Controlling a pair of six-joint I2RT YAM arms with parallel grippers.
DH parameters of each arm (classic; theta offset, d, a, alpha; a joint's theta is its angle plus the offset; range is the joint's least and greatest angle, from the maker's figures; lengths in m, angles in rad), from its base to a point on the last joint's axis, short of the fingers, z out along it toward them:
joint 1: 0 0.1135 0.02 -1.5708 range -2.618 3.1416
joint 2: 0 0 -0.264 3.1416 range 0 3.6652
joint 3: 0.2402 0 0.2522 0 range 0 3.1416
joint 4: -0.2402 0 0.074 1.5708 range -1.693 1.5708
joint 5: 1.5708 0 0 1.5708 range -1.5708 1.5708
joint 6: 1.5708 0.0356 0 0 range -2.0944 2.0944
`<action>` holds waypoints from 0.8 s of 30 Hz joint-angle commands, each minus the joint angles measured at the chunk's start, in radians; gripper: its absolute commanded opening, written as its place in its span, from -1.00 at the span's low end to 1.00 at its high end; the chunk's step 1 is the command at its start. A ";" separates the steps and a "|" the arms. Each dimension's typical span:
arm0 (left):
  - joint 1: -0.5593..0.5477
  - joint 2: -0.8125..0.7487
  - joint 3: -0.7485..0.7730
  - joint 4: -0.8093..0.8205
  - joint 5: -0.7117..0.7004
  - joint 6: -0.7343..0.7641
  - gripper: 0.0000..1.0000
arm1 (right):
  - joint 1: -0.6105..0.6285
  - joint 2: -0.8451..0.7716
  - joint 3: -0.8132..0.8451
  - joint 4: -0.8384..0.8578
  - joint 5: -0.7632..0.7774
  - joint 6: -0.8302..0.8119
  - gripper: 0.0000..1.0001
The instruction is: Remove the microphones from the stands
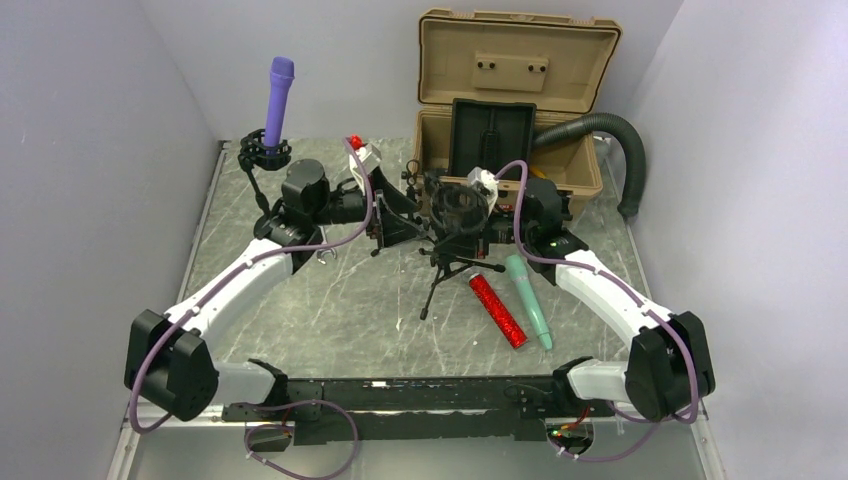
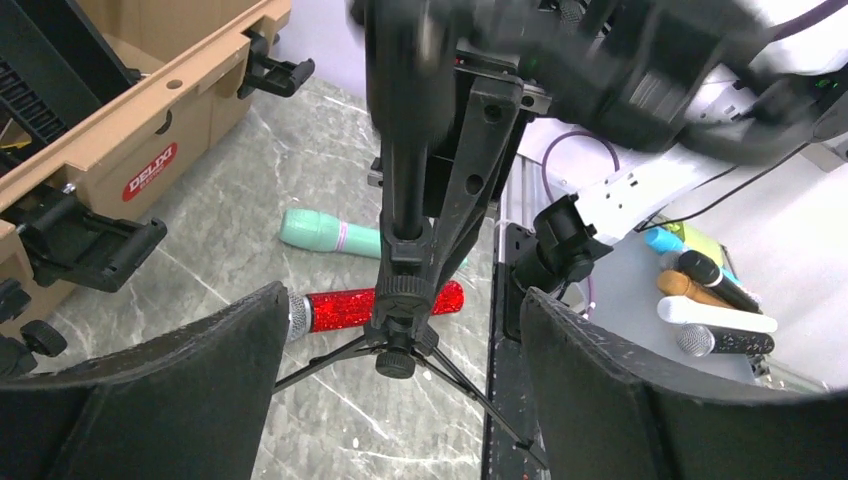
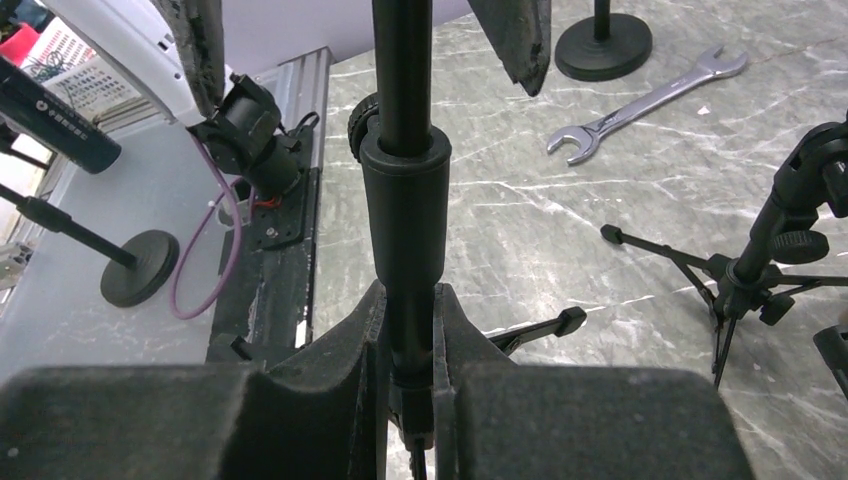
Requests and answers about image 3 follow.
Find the black shock mount tripod stand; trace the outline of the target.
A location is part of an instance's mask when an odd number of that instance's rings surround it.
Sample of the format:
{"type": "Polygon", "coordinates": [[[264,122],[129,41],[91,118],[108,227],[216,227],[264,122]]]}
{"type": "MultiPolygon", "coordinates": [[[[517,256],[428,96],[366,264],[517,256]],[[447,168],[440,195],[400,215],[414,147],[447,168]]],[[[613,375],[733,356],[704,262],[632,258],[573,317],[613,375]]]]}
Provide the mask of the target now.
{"type": "Polygon", "coordinates": [[[456,390],[477,371],[512,374],[521,344],[575,332],[578,307],[494,337],[442,282],[452,146],[431,112],[432,5],[372,5],[378,113],[359,144],[377,278],[317,341],[251,380],[257,429],[242,479],[381,479],[395,423],[417,479],[462,477],[469,415],[456,390]]]}

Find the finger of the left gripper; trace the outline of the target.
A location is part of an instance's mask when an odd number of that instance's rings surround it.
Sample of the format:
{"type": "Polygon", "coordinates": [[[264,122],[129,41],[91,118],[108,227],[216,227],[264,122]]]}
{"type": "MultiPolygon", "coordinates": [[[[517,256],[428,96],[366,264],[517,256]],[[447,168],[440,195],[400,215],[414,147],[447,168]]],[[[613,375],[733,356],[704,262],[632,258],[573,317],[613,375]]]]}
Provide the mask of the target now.
{"type": "Polygon", "coordinates": [[[470,0],[510,80],[529,97],[542,90],[551,61],[551,0],[470,0]]]}
{"type": "Polygon", "coordinates": [[[200,114],[209,118],[225,97],[221,0],[153,0],[176,41],[185,78],[200,114]]]}

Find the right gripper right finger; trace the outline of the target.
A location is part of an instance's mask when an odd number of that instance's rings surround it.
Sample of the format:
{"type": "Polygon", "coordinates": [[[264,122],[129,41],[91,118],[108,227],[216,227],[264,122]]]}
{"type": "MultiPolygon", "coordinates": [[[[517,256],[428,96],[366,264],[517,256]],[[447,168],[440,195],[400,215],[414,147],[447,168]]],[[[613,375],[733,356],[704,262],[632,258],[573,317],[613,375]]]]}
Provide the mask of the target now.
{"type": "Polygon", "coordinates": [[[750,479],[713,385],[680,369],[519,365],[435,290],[440,479],[750,479]]]}

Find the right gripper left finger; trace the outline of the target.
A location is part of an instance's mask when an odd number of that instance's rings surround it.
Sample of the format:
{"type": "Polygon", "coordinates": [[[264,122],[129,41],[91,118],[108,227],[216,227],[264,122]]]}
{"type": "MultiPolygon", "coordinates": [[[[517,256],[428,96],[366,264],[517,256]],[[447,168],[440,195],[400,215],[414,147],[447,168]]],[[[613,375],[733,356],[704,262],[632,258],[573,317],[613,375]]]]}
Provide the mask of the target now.
{"type": "Polygon", "coordinates": [[[275,367],[39,368],[1,390],[5,479],[381,479],[382,285],[275,367]]]}

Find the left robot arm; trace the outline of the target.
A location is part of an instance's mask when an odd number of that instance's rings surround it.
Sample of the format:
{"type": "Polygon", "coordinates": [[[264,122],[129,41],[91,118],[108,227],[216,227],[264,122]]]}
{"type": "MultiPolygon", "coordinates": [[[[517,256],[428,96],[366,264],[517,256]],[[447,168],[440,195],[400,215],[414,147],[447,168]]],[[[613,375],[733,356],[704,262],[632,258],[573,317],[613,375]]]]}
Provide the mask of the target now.
{"type": "Polygon", "coordinates": [[[372,33],[378,116],[354,144],[366,188],[441,194],[450,144],[430,120],[430,1],[53,1],[50,8],[203,142],[218,168],[266,197],[297,170],[281,113],[255,74],[275,60],[372,33]]]}

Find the black round base stand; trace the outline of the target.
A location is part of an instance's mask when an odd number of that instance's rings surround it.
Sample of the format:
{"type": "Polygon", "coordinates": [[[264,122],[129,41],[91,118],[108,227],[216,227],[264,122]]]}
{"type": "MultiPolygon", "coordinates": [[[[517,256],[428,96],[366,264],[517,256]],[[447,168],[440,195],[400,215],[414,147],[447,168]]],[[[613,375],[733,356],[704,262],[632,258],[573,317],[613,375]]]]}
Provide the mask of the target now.
{"type": "Polygon", "coordinates": [[[584,82],[610,81],[640,68],[653,50],[653,33],[642,19],[611,11],[595,0],[594,15],[567,28],[554,48],[554,63],[565,76],[584,82]]]}

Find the small black tripod stand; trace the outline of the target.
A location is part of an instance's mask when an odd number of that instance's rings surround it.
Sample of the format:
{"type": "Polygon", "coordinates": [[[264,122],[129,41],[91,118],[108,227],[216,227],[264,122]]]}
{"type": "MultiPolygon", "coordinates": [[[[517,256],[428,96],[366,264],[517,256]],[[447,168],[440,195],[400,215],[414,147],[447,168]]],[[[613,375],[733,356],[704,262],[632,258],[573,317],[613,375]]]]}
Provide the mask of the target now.
{"type": "Polygon", "coordinates": [[[794,295],[821,287],[844,287],[838,276],[787,275],[781,265],[804,265],[830,251],[825,234],[814,230],[818,209],[847,216],[847,124],[828,122],[811,129],[774,176],[771,191],[749,232],[742,253],[700,258],[625,233],[605,224],[600,233],[614,245],[631,245],[671,260],[696,288],[715,322],[711,367],[721,383],[737,323],[756,311],[761,322],[777,324],[793,307],[794,295]]]}

